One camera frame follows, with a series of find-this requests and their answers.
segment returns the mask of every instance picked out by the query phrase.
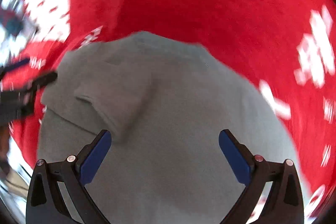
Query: white pattern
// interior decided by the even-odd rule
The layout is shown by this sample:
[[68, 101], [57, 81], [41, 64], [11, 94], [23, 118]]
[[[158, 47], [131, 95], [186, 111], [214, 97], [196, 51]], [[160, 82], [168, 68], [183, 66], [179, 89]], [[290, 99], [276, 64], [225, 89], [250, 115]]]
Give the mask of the white pattern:
[[324, 119], [329, 123], [333, 122], [335, 113], [334, 109], [336, 107], [336, 102], [333, 102], [330, 99], [326, 99], [323, 97], [323, 110], [324, 110]]
[[331, 145], [325, 145], [321, 167], [326, 167], [331, 155]]
[[13, 133], [14, 133], [14, 125], [13, 125], [13, 122], [12, 122], [12, 121], [8, 124], [8, 127], [9, 127], [9, 131], [10, 131], [11, 134], [13, 135]]
[[46, 64], [45, 59], [37, 59], [37, 57], [31, 57], [29, 61], [29, 65], [32, 69], [38, 69], [40, 70], [42, 67], [44, 67]]
[[259, 90], [262, 96], [265, 98], [266, 102], [268, 102], [275, 115], [285, 120], [289, 120], [291, 118], [291, 108], [289, 104], [277, 98], [274, 98], [271, 88], [266, 81], [260, 80]]
[[324, 196], [326, 190], [326, 186], [323, 184], [321, 185], [315, 193], [311, 196], [308, 205], [304, 208], [304, 216], [310, 217], [310, 215], [315, 211], [315, 209], [319, 206], [322, 198]]
[[26, 12], [40, 31], [34, 42], [46, 40], [64, 42], [70, 34], [69, 0], [25, 0]]
[[304, 34], [298, 45], [301, 68], [294, 71], [296, 82], [305, 85], [313, 80], [317, 88], [325, 83], [325, 72], [335, 74], [335, 56], [329, 41], [332, 18], [325, 5], [322, 6], [322, 17], [319, 12], [311, 10], [310, 26], [312, 34]]
[[91, 33], [89, 35], [87, 35], [84, 39], [84, 41], [81, 43], [81, 47], [84, 47], [86, 45], [89, 45], [90, 43], [92, 43], [92, 41], [96, 40], [98, 38], [98, 35], [101, 32], [101, 29], [103, 28], [103, 26], [100, 26], [96, 29], [94, 29], [93, 31], [91, 31]]

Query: red fabric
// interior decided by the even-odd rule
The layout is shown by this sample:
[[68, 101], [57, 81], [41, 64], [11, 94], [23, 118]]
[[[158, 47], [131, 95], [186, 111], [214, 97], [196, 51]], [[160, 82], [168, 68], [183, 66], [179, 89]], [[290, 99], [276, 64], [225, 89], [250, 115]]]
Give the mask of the red fabric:
[[[288, 103], [291, 119], [283, 124], [296, 144], [301, 166], [314, 192], [336, 183], [335, 122], [324, 120], [324, 98], [336, 101], [335, 77], [325, 74], [319, 89], [311, 80], [298, 85], [294, 70], [300, 68], [297, 46], [304, 33], [311, 34], [310, 11], [326, 5], [336, 19], [332, 0], [70, 0], [71, 34], [65, 43], [31, 43], [22, 55], [46, 59], [42, 70], [57, 68], [65, 52], [78, 48], [92, 30], [103, 26], [95, 41], [112, 41], [146, 30], [184, 42], [199, 42], [210, 53], [246, 77], [256, 88], [265, 80], [275, 98]], [[336, 28], [330, 43], [336, 48]], [[22, 85], [41, 70], [24, 69], [5, 82]], [[23, 156], [35, 165], [42, 105], [35, 116], [16, 122], [13, 136]], [[325, 145], [330, 159], [321, 166]]]

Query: screw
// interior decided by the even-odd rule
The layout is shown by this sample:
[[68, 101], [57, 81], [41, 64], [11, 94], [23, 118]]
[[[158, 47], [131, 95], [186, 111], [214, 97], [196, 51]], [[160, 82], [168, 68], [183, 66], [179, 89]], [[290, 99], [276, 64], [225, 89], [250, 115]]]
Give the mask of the screw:
[[286, 164], [289, 166], [293, 166], [294, 163], [292, 160], [286, 160]]
[[71, 155], [67, 158], [68, 162], [74, 162], [75, 160], [76, 160], [76, 156], [74, 156], [74, 155]]
[[43, 163], [44, 163], [44, 160], [38, 160], [36, 164], [37, 164], [38, 166], [41, 166], [41, 165], [43, 165]]
[[264, 158], [261, 155], [255, 155], [254, 158], [258, 162], [262, 162], [264, 160]]

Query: gray towel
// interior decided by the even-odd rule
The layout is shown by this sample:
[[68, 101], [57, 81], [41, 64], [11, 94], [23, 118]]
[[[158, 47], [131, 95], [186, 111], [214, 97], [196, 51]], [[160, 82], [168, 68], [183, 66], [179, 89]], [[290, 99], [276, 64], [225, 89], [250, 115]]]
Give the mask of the gray towel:
[[58, 73], [42, 98], [39, 158], [63, 160], [110, 130], [113, 146], [87, 186], [110, 222], [220, 223], [244, 188], [218, 145], [225, 128], [253, 154], [293, 159], [307, 202], [280, 121], [201, 46], [141, 32], [67, 53]]

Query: blue gripper pad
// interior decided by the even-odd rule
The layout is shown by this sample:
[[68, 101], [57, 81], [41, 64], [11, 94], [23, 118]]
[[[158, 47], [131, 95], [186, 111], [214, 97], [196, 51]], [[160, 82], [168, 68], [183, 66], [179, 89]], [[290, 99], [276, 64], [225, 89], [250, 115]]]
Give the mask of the blue gripper pad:
[[220, 132], [218, 142], [238, 182], [248, 186], [251, 181], [251, 168], [224, 130]]
[[111, 133], [105, 131], [81, 165], [79, 181], [83, 186], [92, 182], [111, 145]]
[[30, 62], [30, 59], [25, 58], [24, 60], [18, 61], [18, 62], [13, 63], [13, 64], [9, 64], [7, 67], [4, 67], [4, 71], [5, 72], [10, 72], [12, 70], [16, 70], [16, 69], [20, 68], [21, 66], [29, 64], [29, 62]]

